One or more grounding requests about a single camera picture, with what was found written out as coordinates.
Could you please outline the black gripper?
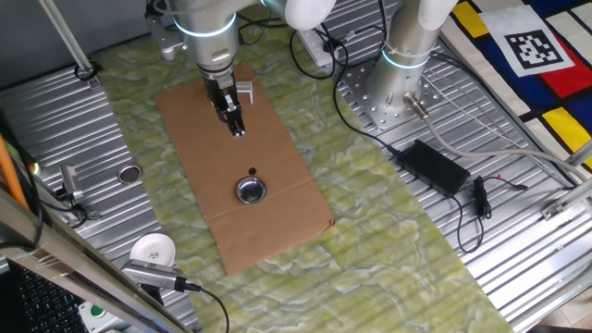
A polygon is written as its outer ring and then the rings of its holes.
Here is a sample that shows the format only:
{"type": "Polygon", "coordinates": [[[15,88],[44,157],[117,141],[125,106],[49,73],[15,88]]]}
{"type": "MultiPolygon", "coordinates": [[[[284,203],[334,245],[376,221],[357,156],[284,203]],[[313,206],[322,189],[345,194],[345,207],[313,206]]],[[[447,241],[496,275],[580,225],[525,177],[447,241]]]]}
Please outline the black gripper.
{"type": "Polygon", "coordinates": [[[244,135],[245,127],[234,73],[231,72],[217,77],[204,77],[203,81],[210,102],[216,111],[222,111],[222,120],[227,124],[232,136],[244,135]]]}

